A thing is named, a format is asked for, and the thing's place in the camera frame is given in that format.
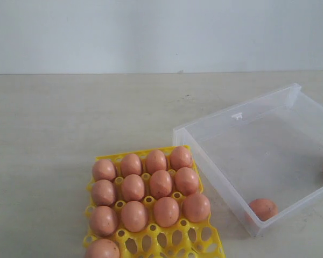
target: wall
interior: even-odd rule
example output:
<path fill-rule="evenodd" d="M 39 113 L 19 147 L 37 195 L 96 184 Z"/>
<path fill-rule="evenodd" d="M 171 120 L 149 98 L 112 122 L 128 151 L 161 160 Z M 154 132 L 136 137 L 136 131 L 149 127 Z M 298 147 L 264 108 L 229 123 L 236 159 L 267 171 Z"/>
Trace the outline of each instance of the wall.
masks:
<path fill-rule="evenodd" d="M 0 74 L 323 69 L 323 0 L 0 0 Z"/>

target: clear plastic box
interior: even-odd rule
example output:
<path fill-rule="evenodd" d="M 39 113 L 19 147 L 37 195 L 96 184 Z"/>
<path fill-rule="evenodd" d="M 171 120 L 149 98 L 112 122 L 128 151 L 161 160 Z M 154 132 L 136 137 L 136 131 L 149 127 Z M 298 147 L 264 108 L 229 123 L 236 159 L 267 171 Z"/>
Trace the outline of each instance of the clear plastic box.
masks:
<path fill-rule="evenodd" d="M 298 84 L 179 126 L 173 144 L 191 147 L 253 236 L 323 196 L 323 107 Z M 257 198 L 273 200 L 279 214 L 259 220 L 248 205 Z"/>

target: table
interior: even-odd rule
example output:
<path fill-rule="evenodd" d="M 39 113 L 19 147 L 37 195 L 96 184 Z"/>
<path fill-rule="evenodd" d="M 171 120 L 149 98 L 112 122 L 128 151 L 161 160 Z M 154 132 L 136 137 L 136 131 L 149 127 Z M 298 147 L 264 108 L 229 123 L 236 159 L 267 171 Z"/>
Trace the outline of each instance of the table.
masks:
<path fill-rule="evenodd" d="M 298 82 L 323 104 L 323 71 L 0 75 L 0 257 L 82 257 L 97 155 L 172 145 L 172 129 Z M 206 178 L 227 258 L 323 257 L 323 199 L 250 237 Z"/>

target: plastic egg tray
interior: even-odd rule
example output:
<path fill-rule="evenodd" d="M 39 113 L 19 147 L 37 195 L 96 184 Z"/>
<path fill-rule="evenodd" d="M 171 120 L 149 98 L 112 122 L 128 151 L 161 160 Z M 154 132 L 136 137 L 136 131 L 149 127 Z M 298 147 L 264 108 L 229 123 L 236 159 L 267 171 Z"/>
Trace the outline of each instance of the plastic egg tray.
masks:
<path fill-rule="evenodd" d="M 167 158 L 168 172 L 172 177 L 175 175 L 175 171 L 170 166 L 170 153 L 175 147 L 160 148 L 164 152 Z M 107 237 L 108 239 L 114 241 L 119 249 L 121 258 L 153 258 L 153 257 L 208 257 L 208 258 L 225 258 L 225 254 L 221 245 L 221 241 L 218 232 L 215 227 L 209 223 L 210 215 L 208 219 L 200 223 L 189 222 L 181 212 L 181 204 L 185 199 L 180 192 L 175 190 L 173 186 L 173 191 L 171 197 L 174 198 L 180 207 L 180 218 L 171 227 L 163 228 L 158 226 L 153 217 L 153 204 L 156 200 L 150 196 L 149 180 L 151 175 L 146 172 L 145 160 L 150 150 L 139 150 L 136 152 L 129 152 L 137 154 L 143 164 L 143 174 L 141 175 L 146 188 L 145 197 L 142 203 L 147 207 L 149 211 L 149 221 L 146 228 L 138 233 L 131 233 L 123 226 L 122 222 L 116 232 Z M 112 207 L 118 217 L 120 218 L 120 213 L 122 207 L 125 205 L 125 201 L 122 198 L 121 184 L 123 178 L 121 177 L 120 161 L 121 159 L 129 153 L 120 153 L 108 156 L 99 156 L 96 158 L 100 159 L 110 159 L 117 167 L 118 176 L 114 180 L 114 184 L 117 189 L 117 202 Z M 192 169 L 197 170 L 196 164 L 193 163 Z M 200 179 L 200 192 L 203 192 L 203 185 Z M 87 190 L 91 191 L 92 185 L 94 183 L 93 177 L 87 185 Z M 91 212 L 96 206 L 90 197 L 90 205 L 85 210 L 86 217 L 90 217 Z M 83 245 L 87 248 L 91 242 L 98 239 L 98 237 L 89 228 L 88 234 L 83 239 Z"/>

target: egg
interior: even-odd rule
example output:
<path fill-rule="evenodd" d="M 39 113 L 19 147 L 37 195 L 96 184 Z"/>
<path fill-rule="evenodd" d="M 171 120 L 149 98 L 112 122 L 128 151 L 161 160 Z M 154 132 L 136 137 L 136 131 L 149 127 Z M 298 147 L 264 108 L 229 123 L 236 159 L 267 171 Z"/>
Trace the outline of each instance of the egg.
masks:
<path fill-rule="evenodd" d="M 200 180 L 197 173 L 191 168 L 180 168 L 174 176 L 174 182 L 178 191 L 188 196 L 199 190 Z"/>
<path fill-rule="evenodd" d="M 159 150 L 152 150 L 146 157 L 146 170 L 151 175 L 158 170 L 167 169 L 167 160 L 165 154 Z"/>
<path fill-rule="evenodd" d="M 210 214 L 210 202 L 201 193 L 193 193 L 185 198 L 182 212 L 187 220 L 193 223 L 204 221 Z"/>
<path fill-rule="evenodd" d="M 175 170 L 183 167 L 191 168 L 193 166 L 192 154 L 184 146 L 178 146 L 170 154 L 170 164 Z"/>
<path fill-rule="evenodd" d="M 92 167 L 92 176 L 95 181 L 106 179 L 112 181 L 117 175 L 117 169 L 111 160 L 98 160 Z"/>
<path fill-rule="evenodd" d="M 163 197 L 153 206 L 156 223 L 161 227 L 171 227 L 179 218 L 179 206 L 175 199 Z"/>
<path fill-rule="evenodd" d="M 138 175 L 128 175 L 121 185 L 123 199 L 126 202 L 131 200 L 141 200 L 145 196 L 145 184 Z"/>
<path fill-rule="evenodd" d="M 111 206 L 117 200 L 116 187 L 109 180 L 98 180 L 92 186 L 91 197 L 97 206 Z"/>
<path fill-rule="evenodd" d="M 140 202 L 133 200 L 126 203 L 121 210 L 121 221 L 130 232 L 143 230 L 149 219 L 147 208 Z"/>
<path fill-rule="evenodd" d="M 253 200 L 249 203 L 249 206 L 261 221 L 266 221 L 278 214 L 278 207 L 269 199 L 260 198 Z"/>
<path fill-rule="evenodd" d="M 116 212 L 107 206 L 98 206 L 90 217 L 90 228 L 99 237 L 112 235 L 117 229 L 118 218 Z"/>
<path fill-rule="evenodd" d="M 151 176 L 150 192 L 155 199 L 168 196 L 172 192 L 172 178 L 166 170 L 158 170 Z"/>
<path fill-rule="evenodd" d="M 126 177 L 131 174 L 142 174 L 142 163 L 138 155 L 134 153 L 127 154 L 121 161 L 121 174 Z"/>
<path fill-rule="evenodd" d="M 98 239 L 87 248 L 85 258 L 120 258 L 120 250 L 111 240 Z"/>

